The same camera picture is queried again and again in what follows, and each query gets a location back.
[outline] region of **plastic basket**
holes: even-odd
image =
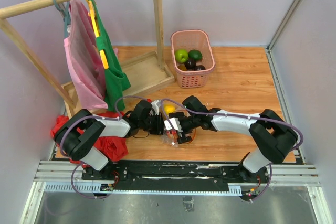
[[[182,30],[175,32],[172,37],[172,57],[177,82],[181,88],[196,88],[205,85],[209,74],[215,69],[215,60],[212,54],[208,35],[202,30]],[[204,65],[206,70],[201,71],[182,71],[178,68],[181,65],[175,60],[175,51],[178,49],[190,51],[197,49],[202,53],[202,60],[197,65]]]

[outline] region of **pink bag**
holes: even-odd
[[[84,109],[107,109],[104,68],[96,49],[91,18],[80,0],[71,0],[70,10],[71,32],[64,40],[64,48],[79,102]]]

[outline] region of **wooden rack base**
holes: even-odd
[[[126,73],[131,83],[131,87],[126,89],[123,95],[143,96],[175,82],[175,78],[166,63],[164,63],[163,70],[160,68],[157,56],[156,51],[151,51],[120,63],[122,71]],[[64,101],[67,113],[71,118],[82,109],[82,107],[73,82],[65,83],[62,87],[67,91],[75,105],[75,107],[72,108]],[[106,109],[96,109],[92,110],[91,113],[98,114],[105,111]]]

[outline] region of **red cloth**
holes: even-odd
[[[116,118],[118,116],[117,113],[112,111],[101,113],[99,115],[107,118]],[[68,121],[68,116],[59,115],[56,119],[56,125],[51,130],[51,136],[54,137],[55,133]],[[126,138],[117,136],[101,136],[97,139],[94,147],[103,152],[113,162],[119,161],[123,156],[128,154]],[[79,162],[75,162],[71,159],[70,161],[72,163],[79,164]]]

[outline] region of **wooden platform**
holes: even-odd
[[[134,56],[155,50],[155,47],[118,47],[118,50],[122,64]],[[272,109],[282,116],[263,48],[213,47],[213,54],[216,69],[206,86],[182,89],[175,82],[146,98],[170,98],[181,103],[189,95],[195,95],[208,108],[218,107],[241,113]],[[175,74],[170,47],[165,47],[164,59]],[[132,109],[135,104],[136,102],[131,102],[127,109]],[[146,133],[141,132],[138,136],[146,136]],[[242,134],[197,129],[195,140],[191,144],[179,145],[178,148],[163,144],[160,137],[154,135],[129,138],[127,147],[129,154],[124,159],[239,162],[245,154],[256,148],[256,144],[251,137]],[[288,155],[286,162],[295,162],[293,153]]]

